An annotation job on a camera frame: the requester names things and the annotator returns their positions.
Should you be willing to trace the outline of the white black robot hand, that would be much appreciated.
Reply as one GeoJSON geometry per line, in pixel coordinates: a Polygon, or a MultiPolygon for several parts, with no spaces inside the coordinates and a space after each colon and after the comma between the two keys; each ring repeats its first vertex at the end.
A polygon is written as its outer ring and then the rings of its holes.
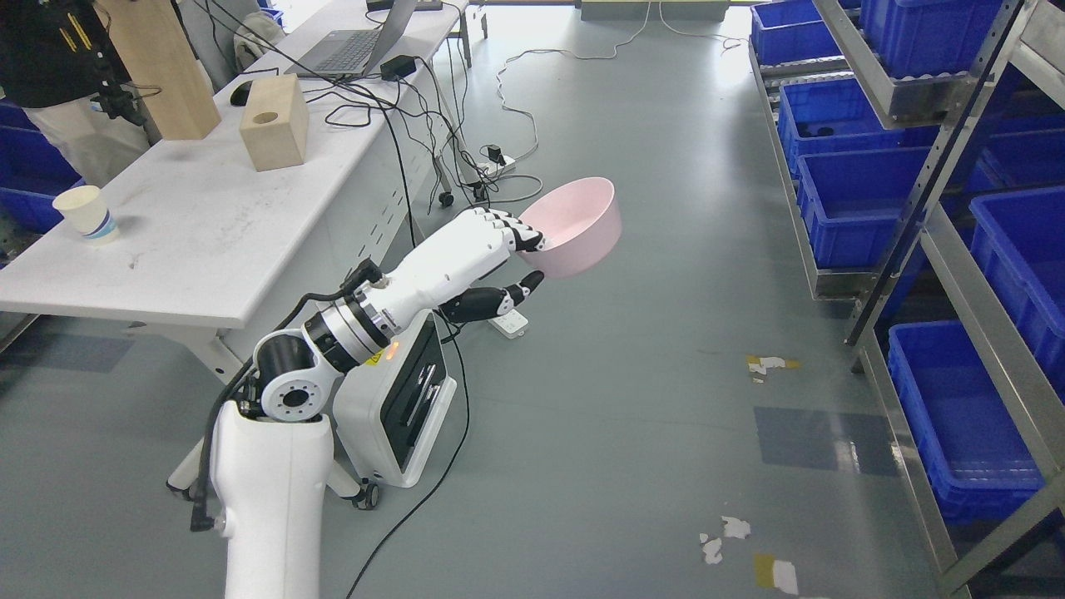
{"type": "Polygon", "coordinates": [[[364,294],[366,304],[398,331],[424,309],[440,309],[455,323],[486,321],[528,300],[543,281],[532,270],[520,284],[505,288],[476,287],[514,253],[536,253],[545,246],[543,232],[508,212],[468,209],[426,238],[364,294]]]}

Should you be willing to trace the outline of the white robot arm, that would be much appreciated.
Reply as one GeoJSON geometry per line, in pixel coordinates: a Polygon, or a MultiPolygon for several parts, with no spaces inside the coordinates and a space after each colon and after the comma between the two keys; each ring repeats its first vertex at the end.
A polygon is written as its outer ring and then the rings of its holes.
{"type": "Polygon", "coordinates": [[[334,433],[324,406],[395,327],[366,300],[365,259],[334,292],[307,293],[211,406],[186,490],[190,529],[225,539],[225,598],[316,598],[334,433]]]}

